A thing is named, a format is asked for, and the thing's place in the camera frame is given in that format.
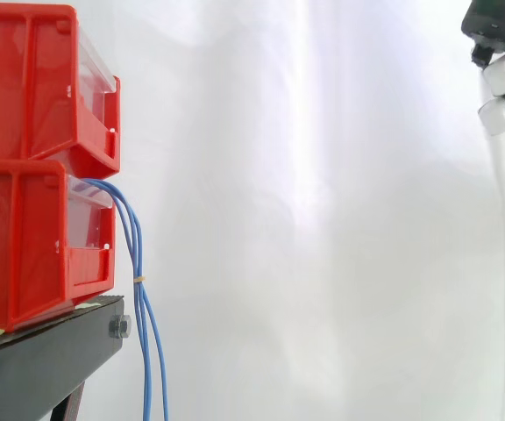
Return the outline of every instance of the bolt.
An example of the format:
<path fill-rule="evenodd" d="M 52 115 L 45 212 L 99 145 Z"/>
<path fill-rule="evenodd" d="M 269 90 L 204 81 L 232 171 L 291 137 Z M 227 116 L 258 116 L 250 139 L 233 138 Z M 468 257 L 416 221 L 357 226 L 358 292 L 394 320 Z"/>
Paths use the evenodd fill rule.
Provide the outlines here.
<path fill-rule="evenodd" d="M 132 331 L 132 318 L 128 315 L 115 316 L 109 324 L 109 334 L 111 338 L 126 339 Z"/>

